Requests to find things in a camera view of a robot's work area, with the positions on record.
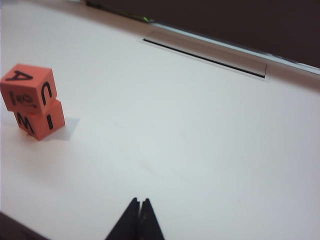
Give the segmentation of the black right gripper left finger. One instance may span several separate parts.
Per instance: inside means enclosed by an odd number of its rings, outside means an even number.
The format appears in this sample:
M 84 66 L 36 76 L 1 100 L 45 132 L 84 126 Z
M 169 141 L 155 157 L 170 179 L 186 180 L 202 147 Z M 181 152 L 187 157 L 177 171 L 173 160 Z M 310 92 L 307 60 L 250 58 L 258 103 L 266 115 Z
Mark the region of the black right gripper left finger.
M 139 210 L 140 202 L 134 197 L 105 239 L 135 240 Z

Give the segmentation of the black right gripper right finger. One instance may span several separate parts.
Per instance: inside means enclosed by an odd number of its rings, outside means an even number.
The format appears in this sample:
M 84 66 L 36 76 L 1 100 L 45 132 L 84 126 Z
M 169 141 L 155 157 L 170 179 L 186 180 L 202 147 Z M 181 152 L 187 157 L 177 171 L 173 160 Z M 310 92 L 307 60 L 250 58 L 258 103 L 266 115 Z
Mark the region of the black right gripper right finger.
M 141 206 L 138 219 L 139 240 L 164 240 L 161 227 L 153 210 L 151 201 L 146 198 Z

